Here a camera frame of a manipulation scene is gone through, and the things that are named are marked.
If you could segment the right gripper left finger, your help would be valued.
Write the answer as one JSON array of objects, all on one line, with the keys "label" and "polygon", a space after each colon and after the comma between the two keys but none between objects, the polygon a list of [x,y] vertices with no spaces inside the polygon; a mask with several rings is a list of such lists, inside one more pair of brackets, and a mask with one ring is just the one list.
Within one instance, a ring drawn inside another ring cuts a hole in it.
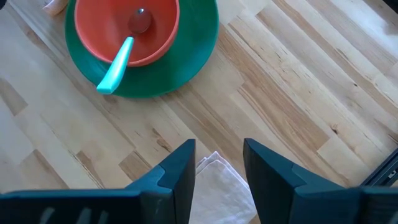
[{"label": "right gripper left finger", "polygon": [[125,187],[139,192],[142,224],[188,224],[195,187],[196,141],[187,139]]}]

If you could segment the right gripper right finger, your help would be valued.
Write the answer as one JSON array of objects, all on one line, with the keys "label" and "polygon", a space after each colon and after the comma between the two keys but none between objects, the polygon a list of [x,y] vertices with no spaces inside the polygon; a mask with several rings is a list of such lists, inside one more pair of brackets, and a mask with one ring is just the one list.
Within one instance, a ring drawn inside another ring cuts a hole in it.
[{"label": "right gripper right finger", "polygon": [[244,140],[243,157],[261,223],[358,224],[358,189],[323,178],[251,138]]}]

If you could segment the beige napkin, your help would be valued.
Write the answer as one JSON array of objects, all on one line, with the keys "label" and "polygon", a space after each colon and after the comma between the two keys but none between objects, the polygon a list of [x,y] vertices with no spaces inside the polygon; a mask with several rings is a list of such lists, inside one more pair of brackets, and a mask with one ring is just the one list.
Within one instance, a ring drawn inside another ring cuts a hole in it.
[{"label": "beige napkin", "polygon": [[248,183],[218,152],[196,165],[189,224],[248,224],[256,214]]}]

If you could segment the green plate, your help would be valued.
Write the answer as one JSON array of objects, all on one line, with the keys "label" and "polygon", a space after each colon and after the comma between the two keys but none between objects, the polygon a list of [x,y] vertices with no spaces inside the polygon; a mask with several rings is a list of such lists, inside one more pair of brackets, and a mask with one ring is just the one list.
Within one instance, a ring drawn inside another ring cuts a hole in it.
[{"label": "green plate", "polygon": [[[65,14],[65,41],[70,56],[92,84],[104,77],[109,64],[85,49],[75,29],[76,0],[70,0]],[[130,67],[114,91],[125,98],[152,98],[177,90],[189,82],[208,61],[218,37],[216,0],[180,0],[180,23],[170,50],[156,62]]]}]

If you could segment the spoon with teal handle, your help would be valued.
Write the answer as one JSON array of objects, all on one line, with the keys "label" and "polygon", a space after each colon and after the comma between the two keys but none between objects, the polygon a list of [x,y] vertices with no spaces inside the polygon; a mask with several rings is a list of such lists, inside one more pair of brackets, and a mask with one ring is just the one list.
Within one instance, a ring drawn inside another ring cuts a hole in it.
[{"label": "spoon with teal handle", "polygon": [[134,37],[144,33],[149,28],[151,20],[152,16],[150,11],[144,8],[137,9],[129,18],[127,27],[131,34],[123,42],[108,71],[96,87],[99,93],[110,95],[117,89],[128,65],[131,50],[134,45]]}]

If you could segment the red bowl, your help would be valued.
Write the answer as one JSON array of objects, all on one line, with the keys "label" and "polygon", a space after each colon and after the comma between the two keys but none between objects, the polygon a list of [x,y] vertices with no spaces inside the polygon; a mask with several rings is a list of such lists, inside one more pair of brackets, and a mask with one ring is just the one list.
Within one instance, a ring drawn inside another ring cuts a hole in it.
[{"label": "red bowl", "polygon": [[[129,19],[140,8],[151,14],[142,34],[133,34]],[[125,39],[134,38],[128,65],[140,67],[160,59],[171,48],[180,20],[179,0],[76,0],[74,21],[84,47],[111,63]]]}]

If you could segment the small orange stick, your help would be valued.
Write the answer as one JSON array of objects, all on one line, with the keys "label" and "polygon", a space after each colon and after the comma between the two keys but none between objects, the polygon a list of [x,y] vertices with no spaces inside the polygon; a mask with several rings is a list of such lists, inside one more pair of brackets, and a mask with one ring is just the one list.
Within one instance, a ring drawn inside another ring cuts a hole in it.
[{"label": "small orange stick", "polygon": [[44,12],[50,16],[56,16],[60,14],[68,5],[69,0],[50,0],[42,8]]}]

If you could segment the black aluminium table frame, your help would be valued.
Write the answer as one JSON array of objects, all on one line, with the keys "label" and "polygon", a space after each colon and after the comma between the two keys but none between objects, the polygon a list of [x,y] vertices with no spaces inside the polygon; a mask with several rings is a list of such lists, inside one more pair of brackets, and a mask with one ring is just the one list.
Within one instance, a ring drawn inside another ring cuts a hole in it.
[{"label": "black aluminium table frame", "polygon": [[361,185],[390,187],[398,180],[398,148]]}]

